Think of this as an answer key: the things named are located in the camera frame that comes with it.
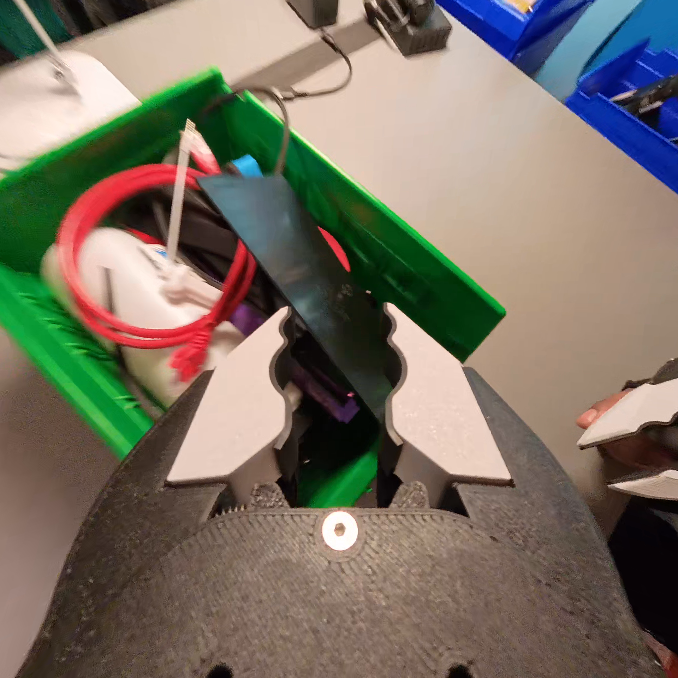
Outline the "black sheet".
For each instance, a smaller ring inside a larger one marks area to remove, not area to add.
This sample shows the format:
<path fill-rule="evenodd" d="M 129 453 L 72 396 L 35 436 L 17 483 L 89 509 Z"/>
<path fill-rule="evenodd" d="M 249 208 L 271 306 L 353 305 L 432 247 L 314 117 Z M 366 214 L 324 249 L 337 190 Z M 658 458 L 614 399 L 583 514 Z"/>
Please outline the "black sheet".
<path fill-rule="evenodd" d="M 384 420 L 382 312 L 281 175 L 199 178 L 201 190 L 375 419 Z"/>

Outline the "purple plastic part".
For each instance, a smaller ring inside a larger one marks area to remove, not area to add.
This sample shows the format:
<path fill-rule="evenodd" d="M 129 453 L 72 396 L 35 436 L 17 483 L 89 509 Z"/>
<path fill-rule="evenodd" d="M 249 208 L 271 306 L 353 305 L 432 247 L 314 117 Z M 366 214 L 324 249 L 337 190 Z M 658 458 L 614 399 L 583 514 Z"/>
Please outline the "purple plastic part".
<path fill-rule="evenodd" d="M 230 318 L 245 337 L 253 334 L 266 320 L 259 310 L 246 303 L 241 303 Z M 293 357 L 290 370 L 293 383 L 337 421 L 349 423 L 358 414 L 359 404 L 354 393 L 330 379 L 313 361 L 303 359 L 300 363 Z"/>

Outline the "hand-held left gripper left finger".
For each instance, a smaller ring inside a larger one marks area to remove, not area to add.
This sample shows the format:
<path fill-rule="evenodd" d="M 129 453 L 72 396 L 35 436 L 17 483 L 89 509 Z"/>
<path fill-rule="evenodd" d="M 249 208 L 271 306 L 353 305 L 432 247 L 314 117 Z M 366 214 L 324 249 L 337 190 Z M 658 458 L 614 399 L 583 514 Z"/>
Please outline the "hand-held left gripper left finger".
<path fill-rule="evenodd" d="M 215 367 L 166 482 L 225 482 L 235 496 L 256 484 L 294 484 L 302 392 L 291 377 L 293 311 L 276 311 Z"/>

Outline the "dark grey power box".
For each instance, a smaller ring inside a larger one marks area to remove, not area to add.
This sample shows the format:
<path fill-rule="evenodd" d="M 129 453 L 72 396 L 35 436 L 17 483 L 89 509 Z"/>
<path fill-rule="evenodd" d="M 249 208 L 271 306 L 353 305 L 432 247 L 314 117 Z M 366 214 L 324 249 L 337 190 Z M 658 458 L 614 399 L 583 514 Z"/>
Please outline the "dark grey power box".
<path fill-rule="evenodd" d="M 303 23 L 312 30 L 335 25 L 339 1 L 286 1 Z"/>

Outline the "stack of blue bins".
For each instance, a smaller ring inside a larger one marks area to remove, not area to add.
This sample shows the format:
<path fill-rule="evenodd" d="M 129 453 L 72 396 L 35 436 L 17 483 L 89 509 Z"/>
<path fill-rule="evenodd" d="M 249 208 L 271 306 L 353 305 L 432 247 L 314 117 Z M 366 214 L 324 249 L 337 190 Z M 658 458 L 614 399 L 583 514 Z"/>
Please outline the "stack of blue bins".
<path fill-rule="evenodd" d="M 535 75 L 594 1 L 440 1 Z M 565 106 L 677 191 L 677 2 L 640 1 L 586 59 Z"/>

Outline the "black padded band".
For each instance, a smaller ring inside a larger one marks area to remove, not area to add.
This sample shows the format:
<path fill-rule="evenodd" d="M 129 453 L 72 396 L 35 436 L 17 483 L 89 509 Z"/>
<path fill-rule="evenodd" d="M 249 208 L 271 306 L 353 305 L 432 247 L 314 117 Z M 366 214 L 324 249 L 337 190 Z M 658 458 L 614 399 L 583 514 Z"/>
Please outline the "black padded band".
<path fill-rule="evenodd" d="M 219 288 L 233 262 L 238 238 L 201 191 L 186 189 L 178 254 L 204 282 Z"/>

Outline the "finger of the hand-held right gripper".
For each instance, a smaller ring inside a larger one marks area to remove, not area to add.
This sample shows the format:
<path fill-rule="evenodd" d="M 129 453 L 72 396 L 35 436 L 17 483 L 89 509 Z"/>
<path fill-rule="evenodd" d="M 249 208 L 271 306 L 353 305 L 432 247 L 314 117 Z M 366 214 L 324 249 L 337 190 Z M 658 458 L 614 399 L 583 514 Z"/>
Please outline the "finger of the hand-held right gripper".
<path fill-rule="evenodd" d="M 588 449 L 627 439 L 647 428 L 677 421 L 677 379 L 644 384 L 627 394 L 587 428 L 577 442 Z"/>
<path fill-rule="evenodd" d="M 615 492 L 661 501 L 677 500 L 677 470 L 643 471 L 608 483 Z"/>

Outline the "black device with clips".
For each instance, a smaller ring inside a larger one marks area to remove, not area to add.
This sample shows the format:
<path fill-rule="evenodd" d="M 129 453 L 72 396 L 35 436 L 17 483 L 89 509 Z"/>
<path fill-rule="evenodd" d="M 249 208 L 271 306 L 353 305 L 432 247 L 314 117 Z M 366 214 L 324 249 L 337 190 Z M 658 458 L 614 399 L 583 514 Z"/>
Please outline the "black device with clips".
<path fill-rule="evenodd" d="M 364 1 L 368 23 L 403 56 L 444 50 L 452 25 L 436 1 Z"/>

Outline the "white board stand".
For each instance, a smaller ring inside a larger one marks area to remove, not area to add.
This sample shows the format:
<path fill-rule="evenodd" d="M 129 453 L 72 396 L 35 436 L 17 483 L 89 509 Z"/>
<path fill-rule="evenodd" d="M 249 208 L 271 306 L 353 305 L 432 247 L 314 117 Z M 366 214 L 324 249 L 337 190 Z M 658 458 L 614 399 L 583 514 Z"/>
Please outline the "white board stand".
<path fill-rule="evenodd" d="M 45 47 L 1 71 L 1 177 L 140 105 L 97 59 L 61 52 L 25 1 L 14 1 Z"/>

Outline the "white cylinder with black cap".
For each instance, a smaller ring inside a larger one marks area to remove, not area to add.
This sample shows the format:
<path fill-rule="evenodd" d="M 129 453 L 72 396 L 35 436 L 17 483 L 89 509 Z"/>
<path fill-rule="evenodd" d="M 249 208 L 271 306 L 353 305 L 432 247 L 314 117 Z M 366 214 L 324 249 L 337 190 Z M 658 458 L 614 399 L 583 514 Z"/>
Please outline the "white cylinder with black cap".
<path fill-rule="evenodd" d="M 214 306 L 220 292 L 189 267 L 177 264 L 165 295 L 165 247 L 143 243 L 112 227 L 95 228 L 81 248 L 82 286 L 97 305 L 122 321 L 150 329 L 180 327 L 198 320 Z M 157 403 L 170 406 L 188 387 L 170 366 L 175 347 L 135 349 L 95 339 L 122 361 L 125 371 Z"/>

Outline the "green plastic bin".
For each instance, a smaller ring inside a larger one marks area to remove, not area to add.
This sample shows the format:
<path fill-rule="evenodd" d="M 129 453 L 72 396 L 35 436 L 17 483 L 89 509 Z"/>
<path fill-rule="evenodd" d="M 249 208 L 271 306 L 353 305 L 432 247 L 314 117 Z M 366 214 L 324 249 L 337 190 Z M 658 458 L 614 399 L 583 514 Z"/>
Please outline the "green plastic bin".
<path fill-rule="evenodd" d="M 244 178 L 231 161 L 250 155 L 263 176 L 281 175 L 316 224 L 342 245 L 352 278 L 382 312 L 393 303 L 460 362 L 505 316 L 505 310 L 378 199 L 352 182 L 242 90 L 230 91 L 216 71 L 154 95 L 1 180 L 1 325 L 69 399 L 95 432 L 123 458 L 121 470 L 142 463 L 157 473 L 151 489 L 130 480 L 133 496 L 177 500 L 179 493 L 224 490 L 231 503 L 251 504 L 271 484 L 284 506 L 358 499 L 377 478 L 383 420 L 375 419 L 329 360 L 293 307 L 238 238 L 214 306 L 190 324 L 133 326 L 97 305 L 82 286 L 79 259 L 95 228 L 112 227 L 143 243 L 166 246 L 180 136 L 190 119 L 208 149 L 191 150 L 186 189 L 199 178 Z M 350 390 L 359 412 L 349 423 L 329 415 L 302 392 L 293 416 L 298 434 L 294 484 L 256 484 L 235 496 L 225 482 L 166 482 L 216 365 L 247 337 L 230 318 L 246 303 L 267 320 L 293 311 L 291 359 L 313 361 Z M 168 407 L 157 403 L 94 335 L 135 349 L 175 347 L 170 366 L 186 390 Z"/>

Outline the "person's right hand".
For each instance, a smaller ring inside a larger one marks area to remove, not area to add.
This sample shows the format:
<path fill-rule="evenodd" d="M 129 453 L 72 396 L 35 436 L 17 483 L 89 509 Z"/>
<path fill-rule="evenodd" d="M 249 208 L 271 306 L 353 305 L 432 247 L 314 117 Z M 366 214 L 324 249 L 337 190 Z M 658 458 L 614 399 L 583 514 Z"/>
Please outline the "person's right hand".
<path fill-rule="evenodd" d="M 619 393 L 593 403 L 577 418 L 576 426 L 582 430 L 588 429 L 633 390 L 633 388 L 625 388 Z M 677 468 L 677 453 L 663 447 L 644 433 L 599 445 L 597 450 L 603 458 L 615 460 L 627 469 L 662 471 Z"/>

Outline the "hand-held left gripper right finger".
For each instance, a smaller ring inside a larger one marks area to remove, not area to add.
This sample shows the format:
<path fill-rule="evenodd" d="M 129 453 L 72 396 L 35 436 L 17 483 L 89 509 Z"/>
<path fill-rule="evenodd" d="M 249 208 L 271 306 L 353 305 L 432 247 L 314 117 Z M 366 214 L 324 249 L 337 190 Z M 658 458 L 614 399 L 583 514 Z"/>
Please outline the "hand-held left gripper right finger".
<path fill-rule="evenodd" d="M 384 304 L 386 397 L 378 504 L 419 482 L 440 506 L 455 483 L 513 487 L 462 363 L 393 303 Z"/>

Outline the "red soft item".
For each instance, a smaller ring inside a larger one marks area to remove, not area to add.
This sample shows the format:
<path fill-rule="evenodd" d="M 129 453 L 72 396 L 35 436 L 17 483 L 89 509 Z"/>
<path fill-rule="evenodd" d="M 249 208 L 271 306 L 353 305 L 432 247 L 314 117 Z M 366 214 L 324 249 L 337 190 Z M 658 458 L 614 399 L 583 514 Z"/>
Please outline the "red soft item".
<path fill-rule="evenodd" d="M 329 233 L 326 229 L 318 226 L 318 231 L 322 235 L 322 237 L 325 239 L 326 243 L 328 246 L 331 248 L 333 251 L 335 257 L 338 259 L 338 261 L 341 263 L 343 266 L 344 270 L 348 273 L 351 272 L 351 264 L 349 262 L 349 258 L 346 255 L 342 245 L 337 241 L 337 239 Z"/>

